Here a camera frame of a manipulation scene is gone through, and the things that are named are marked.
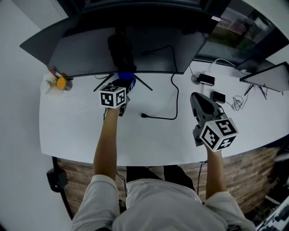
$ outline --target wall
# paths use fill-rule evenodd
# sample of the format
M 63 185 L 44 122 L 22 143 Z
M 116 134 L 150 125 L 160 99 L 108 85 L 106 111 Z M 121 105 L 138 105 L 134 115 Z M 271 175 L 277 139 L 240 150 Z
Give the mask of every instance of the wall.
M 47 69 L 19 45 L 39 31 L 10 0 L 0 0 L 0 223 L 7 231 L 70 230 L 41 154 L 39 86 Z
M 243 0 L 266 16 L 289 39 L 289 1 L 288 0 Z M 274 64 L 289 63 L 289 45 L 276 52 L 267 60 Z
M 12 0 L 38 28 L 44 29 L 67 17 L 56 0 Z

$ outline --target hand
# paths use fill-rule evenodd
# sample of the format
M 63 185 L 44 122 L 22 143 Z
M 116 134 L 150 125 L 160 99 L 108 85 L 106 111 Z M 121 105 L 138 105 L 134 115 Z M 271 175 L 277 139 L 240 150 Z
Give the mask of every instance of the hand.
M 120 108 L 108 108 L 107 109 L 107 114 L 113 114 L 115 116 L 118 116 L 120 113 Z
M 205 148 L 207 149 L 207 153 L 221 153 L 221 151 L 213 152 L 206 144 L 204 144 Z

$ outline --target monitor screen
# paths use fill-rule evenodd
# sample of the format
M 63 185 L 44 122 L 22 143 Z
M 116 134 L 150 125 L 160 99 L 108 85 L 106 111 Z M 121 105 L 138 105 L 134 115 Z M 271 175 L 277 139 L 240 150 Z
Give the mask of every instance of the monitor screen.
M 212 16 L 173 6 L 124 6 L 62 20 L 20 45 L 69 77 L 183 74 L 215 28 Z
M 252 83 L 261 87 L 266 87 L 278 92 L 289 90 L 289 65 L 284 62 L 265 69 L 258 73 L 253 73 L 240 79 L 241 82 Z

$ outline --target monitor stand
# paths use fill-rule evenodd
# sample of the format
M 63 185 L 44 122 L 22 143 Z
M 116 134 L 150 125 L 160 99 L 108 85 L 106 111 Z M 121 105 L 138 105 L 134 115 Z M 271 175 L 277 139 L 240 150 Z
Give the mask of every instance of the monitor stand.
M 109 74 L 109 76 L 107 76 L 94 90 L 93 92 L 95 92 L 97 89 L 99 89 L 107 80 L 109 80 L 112 76 L 114 76 L 114 74 Z M 139 80 L 143 85 L 145 85 L 149 90 L 153 90 L 149 85 L 147 85 L 144 81 L 142 81 L 139 77 L 137 77 L 135 74 L 134 74 L 135 78 L 137 80 Z
M 250 87 L 248 88 L 248 90 L 245 92 L 244 96 L 246 96 L 249 91 L 254 87 L 255 85 L 254 84 L 251 84 Z M 258 86 L 258 88 L 260 88 L 261 92 L 263 93 L 263 96 L 265 97 L 265 99 L 267 100 L 267 97 L 266 97 L 266 94 L 265 92 L 263 91 L 262 87 Z

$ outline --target white t-shirt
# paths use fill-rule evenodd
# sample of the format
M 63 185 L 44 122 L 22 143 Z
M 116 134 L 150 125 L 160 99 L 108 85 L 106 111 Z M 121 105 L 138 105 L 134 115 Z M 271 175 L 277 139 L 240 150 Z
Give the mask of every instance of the white t-shirt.
M 203 205 L 190 188 L 163 180 L 127 184 L 127 210 L 120 215 L 115 182 L 96 175 L 72 221 L 72 231 L 254 231 L 228 192 L 216 193 Z

